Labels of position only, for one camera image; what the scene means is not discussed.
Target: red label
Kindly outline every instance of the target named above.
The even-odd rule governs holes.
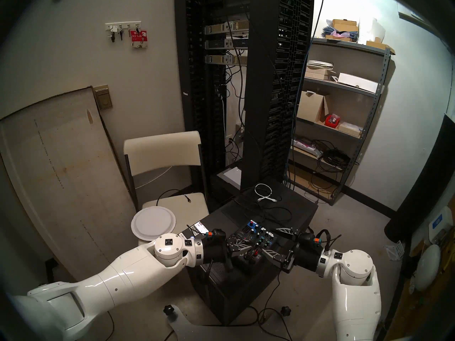
[[[140,31],[140,34],[138,34],[136,31],[131,31],[131,40],[132,41],[147,41],[147,31],[142,30]]]

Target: white chair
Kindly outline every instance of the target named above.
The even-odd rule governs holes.
[[[163,134],[143,138],[127,139],[123,144],[123,153],[127,162],[127,171],[131,185],[131,194],[139,211],[133,177],[151,170],[170,166],[200,166],[205,195],[207,184],[203,169],[201,138],[197,131]],[[194,225],[208,215],[207,204],[203,193],[161,198],[159,206],[172,211],[176,218],[173,233],[180,233],[187,225]],[[142,209],[155,206],[157,201],[148,201]]]

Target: white paper plate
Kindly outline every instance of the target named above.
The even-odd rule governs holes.
[[[162,206],[150,206],[134,215],[131,231],[141,240],[152,241],[165,233],[172,232],[175,223],[172,211]]]

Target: power outlet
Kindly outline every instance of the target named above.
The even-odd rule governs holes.
[[[245,128],[244,128],[244,126],[241,126],[241,125],[235,125],[235,131],[236,131],[237,135],[235,136],[234,141],[238,145],[243,142],[243,134],[245,132]]]
[[[226,141],[224,142],[224,146],[228,146],[229,145],[229,138],[232,138],[232,134],[226,136]]]

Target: shelf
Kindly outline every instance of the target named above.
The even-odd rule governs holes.
[[[310,153],[308,153],[308,152],[306,152],[306,151],[304,151],[304,150],[302,150],[302,149],[299,149],[299,148],[297,148],[295,145],[294,145],[294,151],[296,151],[296,152],[298,152],[298,153],[301,153],[301,154],[304,154],[304,155],[306,155],[306,156],[308,156],[308,157],[311,157],[312,159],[315,159],[315,160],[318,159],[318,158],[317,158],[316,156],[314,156],[313,154],[310,154]],[[331,164],[325,162],[323,159],[321,159],[321,162],[323,162],[323,163],[326,164],[327,166],[334,167],[334,168],[336,168],[336,169],[338,169],[338,170],[343,170],[341,167],[333,166],[333,165],[331,165]]]
[[[350,86],[350,85],[346,85],[346,84],[337,83],[337,82],[334,82],[331,80],[320,80],[320,79],[305,77],[305,82],[333,86],[335,88],[352,91],[354,93],[363,94],[363,95],[370,96],[370,97],[374,97],[376,95],[375,93],[372,93],[370,91],[356,88],[354,86]]]
[[[316,196],[317,198],[320,198],[326,202],[331,202],[332,201],[332,194],[337,188],[336,185],[331,186],[328,189],[318,189],[314,185],[312,185],[310,182],[312,181],[313,184],[317,185],[318,187],[321,188],[326,188],[330,186],[330,183],[326,182],[325,180],[318,178],[316,176],[313,176],[311,178],[311,174],[299,169],[298,167],[295,167],[295,182],[294,182],[294,166],[289,166],[289,171],[290,171],[290,180],[292,183],[295,183],[295,185],[304,191],[307,191],[308,193],[312,194],[313,196]]]
[[[345,49],[368,52],[368,53],[379,55],[379,56],[384,56],[386,54],[385,50],[378,49],[377,47],[357,44],[355,42],[333,40],[333,39],[314,38],[312,45],[336,46],[336,47],[345,48]]]
[[[354,138],[354,139],[360,139],[360,136],[356,137],[356,136],[353,136],[352,134],[349,134],[349,133],[344,133],[343,131],[340,131],[338,129],[338,126],[336,128],[332,128],[332,127],[329,127],[329,126],[326,126],[324,123],[322,123],[321,121],[317,121],[317,122],[311,122],[311,121],[307,121],[307,120],[304,120],[304,119],[301,119],[301,118],[297,118],[297,121],[299,122],[302,122],[302,123],[308,123],[310,125],[313,125],[313,126],[316,126],[318,128],[324,128],[324,129],[327,129],[331,132],[336,132],[338,134],[341,134],[341,135],[344,135],[344,136],[347,136],[349,138]]]

